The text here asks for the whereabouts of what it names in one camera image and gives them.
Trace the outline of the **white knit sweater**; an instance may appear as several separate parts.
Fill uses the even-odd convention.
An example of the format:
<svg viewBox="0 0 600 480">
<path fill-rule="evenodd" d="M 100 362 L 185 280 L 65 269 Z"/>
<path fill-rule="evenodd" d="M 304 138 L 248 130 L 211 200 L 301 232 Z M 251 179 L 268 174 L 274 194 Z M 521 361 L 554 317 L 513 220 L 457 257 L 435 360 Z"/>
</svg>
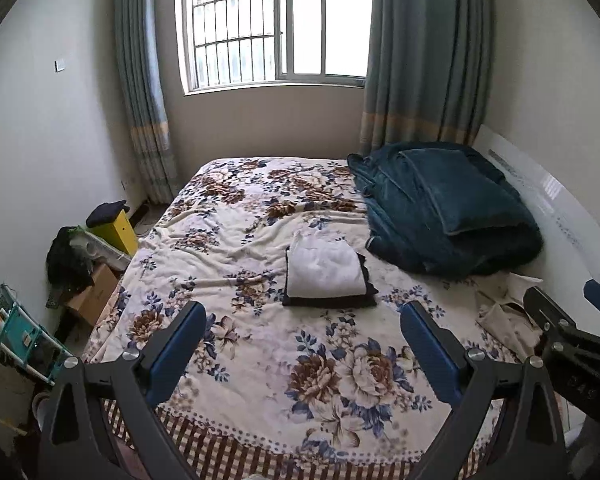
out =
<svg viewBox="0 0 600 480">
<path fill-rule="evenodd" d="M 366 294 L 358 253 L 345 240 L 297 233 L 287 250 L 290 298 L 327 299 Z"/>
</svg>

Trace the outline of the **white headboard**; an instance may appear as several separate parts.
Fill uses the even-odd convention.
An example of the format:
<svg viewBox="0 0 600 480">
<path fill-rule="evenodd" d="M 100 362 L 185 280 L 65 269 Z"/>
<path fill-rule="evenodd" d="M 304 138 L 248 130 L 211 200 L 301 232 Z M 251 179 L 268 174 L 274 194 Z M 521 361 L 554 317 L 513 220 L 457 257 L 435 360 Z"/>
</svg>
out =
<svg viewBox="0 0 600 480">
<path fill-rule="evenodd" d="M 600 226 L 548 171 L 486 126 L 474 149 L 501 170 L 535 218 L 543 237 L 539 257 L 521 268 L 580 330 L 600 336 L 600 311 L 584 298 L 589 280 L 600 283 Z"/>
</svg>

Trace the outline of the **beige crumpled cloth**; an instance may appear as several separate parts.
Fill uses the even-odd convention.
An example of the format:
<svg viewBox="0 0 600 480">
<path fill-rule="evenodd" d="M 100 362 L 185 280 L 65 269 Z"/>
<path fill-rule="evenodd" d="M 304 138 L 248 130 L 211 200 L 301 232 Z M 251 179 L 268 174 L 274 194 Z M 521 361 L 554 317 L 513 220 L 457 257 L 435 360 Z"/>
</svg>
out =
<svg viewBox="0 0 600 480">
<path fill-rule="evenodd" d="M 478 324 L 521 362 L 534 355 L 543 333 L 524 308 L 524 294 L 542 283 L 533 276 L 498 272 L 487 276 L 475 294 Z"/>
</svg>

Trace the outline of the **teal storage rack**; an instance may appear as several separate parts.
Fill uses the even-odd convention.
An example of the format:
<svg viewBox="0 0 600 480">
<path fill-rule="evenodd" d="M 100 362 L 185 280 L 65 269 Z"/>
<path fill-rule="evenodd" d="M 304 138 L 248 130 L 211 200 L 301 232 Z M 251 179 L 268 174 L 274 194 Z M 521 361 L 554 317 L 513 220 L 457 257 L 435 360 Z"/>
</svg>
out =
<svg viewBox="0 0 600 480">
<path fill-rule="evenodd" d="M 61 342 L 32 318 L 4 283 L 0 283 L 0 352 L 50 386 L 71 356 Z"/>
</svg>

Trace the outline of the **black folded garment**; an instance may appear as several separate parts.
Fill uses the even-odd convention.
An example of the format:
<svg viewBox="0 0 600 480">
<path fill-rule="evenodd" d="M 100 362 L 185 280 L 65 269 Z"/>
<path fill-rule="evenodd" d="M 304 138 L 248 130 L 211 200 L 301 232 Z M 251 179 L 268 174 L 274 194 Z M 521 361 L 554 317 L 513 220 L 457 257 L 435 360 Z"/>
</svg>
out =
<svg viewBox="0 0 600 480">
<path fill-rule="evenodd" d="M 340 308 L 354 307 L 354 308 L 367 308 L 373 307 L 376 304 L 375 295 L 378 293 L 377 288 L 370 282 L 370 274 L 366 269 L 365 257 L 358 253 L 362 263 L 362 269 L 364 278 L 366 281 L 366 294 L 363 296 L 351 296 L 351 297 L 340 297 L 340 298 L 327 298 L 327 299 L 302 299 L 302 298 L 290 298 L 286 292 L 287 283 L 287 252 L 286 252 L 286 274 L 285 274 L 285 287 L 283 292 L 283 305 L 286 307 L 317 307 L 317 308 Z"/>
</svg>

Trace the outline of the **cardboard box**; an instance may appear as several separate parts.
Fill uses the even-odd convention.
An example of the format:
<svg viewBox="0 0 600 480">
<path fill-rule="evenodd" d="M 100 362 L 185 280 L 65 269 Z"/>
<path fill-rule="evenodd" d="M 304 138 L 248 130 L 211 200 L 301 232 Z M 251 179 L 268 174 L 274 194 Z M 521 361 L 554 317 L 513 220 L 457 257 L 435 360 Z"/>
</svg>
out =
<svg viewBox="0 0 600 480">
<path fill-rule="evenodd" d="M 94 326 L 118 284 L 114 272 L 106 263 L 99 263 L 92 273 L 94 284 L 72 296 L 67 307 L 89 326 Z"/>
</svg>

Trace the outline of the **dark teal quilt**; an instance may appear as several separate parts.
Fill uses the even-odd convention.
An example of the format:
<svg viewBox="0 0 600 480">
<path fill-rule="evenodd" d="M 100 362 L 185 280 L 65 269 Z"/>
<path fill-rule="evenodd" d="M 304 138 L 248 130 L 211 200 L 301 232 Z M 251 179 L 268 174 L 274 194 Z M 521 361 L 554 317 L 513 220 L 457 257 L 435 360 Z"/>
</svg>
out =
<svg viewBox="0 0 600 480">
<path fill-rule="evenodd" d="M 347 158 L 366 205 L 367 250 L 405 272 L 461 280 L 510 271 L 543 248 L 520 194 L 476 150 L 388 144 Z"/>
</svg>

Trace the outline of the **black bag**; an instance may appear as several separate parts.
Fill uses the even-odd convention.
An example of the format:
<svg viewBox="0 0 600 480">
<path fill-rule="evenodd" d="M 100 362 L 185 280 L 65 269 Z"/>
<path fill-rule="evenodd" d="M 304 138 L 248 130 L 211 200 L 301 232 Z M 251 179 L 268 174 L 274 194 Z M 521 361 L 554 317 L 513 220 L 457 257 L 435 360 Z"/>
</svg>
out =
<svg viewBox="0 0 600 480">
<path fill-rule="evenodd" d="M 71 246 L 81 230 L 77 226 L 63 226 L 50 245 L 46 256 L 46 275 L 50 285 L 45 307 L 55 310 L 61 300 L 93 286 L 91 261 L 82 257 Z"/>
</svg>

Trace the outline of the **floral bed sheet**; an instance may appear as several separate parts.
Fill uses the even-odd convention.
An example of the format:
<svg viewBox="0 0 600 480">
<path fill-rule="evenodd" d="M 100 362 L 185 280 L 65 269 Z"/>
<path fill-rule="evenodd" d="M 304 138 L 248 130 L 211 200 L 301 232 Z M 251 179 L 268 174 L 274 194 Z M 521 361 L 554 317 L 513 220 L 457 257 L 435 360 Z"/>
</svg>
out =
<svg viewBox="0 0 600 480">
<path fill-rule="evenodd" d="M 427 278 L 367 256 L 371 307 L 287 307 L 299 234 L 364 250 L 366 207 L 344 160 L 208 162 L 140 242 L 84 359 L 142 348 L 198 301 L 204 338 L 157 413 L 199 477 L 404 478 L 450 409 L 401 334 L 400 307 L 416 300 L 463 346 L 512 362 L 477 308 L 503 297 L 507 278 Z"/>
</svg>

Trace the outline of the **yellow box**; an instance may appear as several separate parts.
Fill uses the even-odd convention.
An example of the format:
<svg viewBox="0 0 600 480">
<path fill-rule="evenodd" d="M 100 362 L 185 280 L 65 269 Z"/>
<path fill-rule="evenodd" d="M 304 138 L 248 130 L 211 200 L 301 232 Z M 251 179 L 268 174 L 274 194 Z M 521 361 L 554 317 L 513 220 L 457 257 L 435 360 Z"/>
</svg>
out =
<svg viewBox="0 0 600 480">
<path fill-rule="evenodd" d="M 114 220 L 95 226 L 90 232 L 130 257 L 137 252 L 137 236 L 124 210 L 120 211 Z"/>
</svg>

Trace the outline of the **right teal curtain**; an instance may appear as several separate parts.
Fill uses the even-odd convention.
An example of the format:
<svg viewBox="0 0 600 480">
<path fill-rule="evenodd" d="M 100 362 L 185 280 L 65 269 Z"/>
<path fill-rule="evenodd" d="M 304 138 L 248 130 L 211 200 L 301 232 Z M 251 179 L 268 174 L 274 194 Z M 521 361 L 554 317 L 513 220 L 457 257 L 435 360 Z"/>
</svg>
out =
<svg viewBox="0 0 600 480">
<path fill-rule="evenodd" d="M 474 142 L 493 45 L 494 0 L 372 0 L 360 153 Z"/>
</svg>

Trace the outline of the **teal curtain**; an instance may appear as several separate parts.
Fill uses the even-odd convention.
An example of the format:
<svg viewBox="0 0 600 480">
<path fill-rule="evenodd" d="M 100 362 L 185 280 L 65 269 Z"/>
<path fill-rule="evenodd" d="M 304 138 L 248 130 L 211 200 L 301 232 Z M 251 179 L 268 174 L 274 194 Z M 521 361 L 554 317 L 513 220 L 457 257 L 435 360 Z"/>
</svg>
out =
<svg viewBox="0 0 600 480">
<path fill-rule="evenodd" d="M 151 202 L 171 203 L 178 170 L 159 73 L 155 0 L 114 0 L 114 41 L 140 176 Z"/>
<path fill-rule="evenodd" d="M 372 0 L 360 153 L 474 142 L 493 45 L 494 0 Z"/>
</svg>

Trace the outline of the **window with metal bars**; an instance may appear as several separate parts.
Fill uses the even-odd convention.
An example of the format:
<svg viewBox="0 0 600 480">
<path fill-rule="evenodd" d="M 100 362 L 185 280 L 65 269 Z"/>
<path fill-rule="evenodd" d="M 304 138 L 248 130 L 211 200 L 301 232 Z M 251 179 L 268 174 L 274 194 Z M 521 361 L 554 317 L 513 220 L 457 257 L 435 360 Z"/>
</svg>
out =
<svg viewBox="0 0 600 480">
<path fill-rule="evenodd" d="M 372 0 L 174 3 L 186 94 L 267 84 L 364 84 Z"/>
</svg>

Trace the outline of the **left teal curtain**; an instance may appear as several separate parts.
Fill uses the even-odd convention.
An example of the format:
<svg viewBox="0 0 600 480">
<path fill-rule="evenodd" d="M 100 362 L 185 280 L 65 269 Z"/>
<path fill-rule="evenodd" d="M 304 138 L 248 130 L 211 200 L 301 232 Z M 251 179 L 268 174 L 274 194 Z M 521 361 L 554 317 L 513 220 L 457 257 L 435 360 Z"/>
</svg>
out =
<svg viewBox="0 0 600 480">
<path fill-rule="evenodd" d="M 140 176 L 151 202 L 171 203 L 178 170 L 159 73 L 155 0 L 114 0 L 114 41 Z"/>
</svg>

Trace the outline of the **wall switch plate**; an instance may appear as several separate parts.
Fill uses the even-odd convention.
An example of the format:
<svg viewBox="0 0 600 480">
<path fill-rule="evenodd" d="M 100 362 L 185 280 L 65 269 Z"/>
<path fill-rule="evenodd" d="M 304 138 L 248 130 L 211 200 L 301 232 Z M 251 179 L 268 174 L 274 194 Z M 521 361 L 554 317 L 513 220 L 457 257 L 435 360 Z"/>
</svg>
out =
<svg viewBox="0 0 600 480">
<path fill-rule="evenodd" d="M 56 60 L 54 62 L 55 65 L 55 72 L 56 73 L 60 73 L 63 72 L 66 68 L 66 62 L 63 58 L 61 58 L 60 60 Z"/>
</svg>

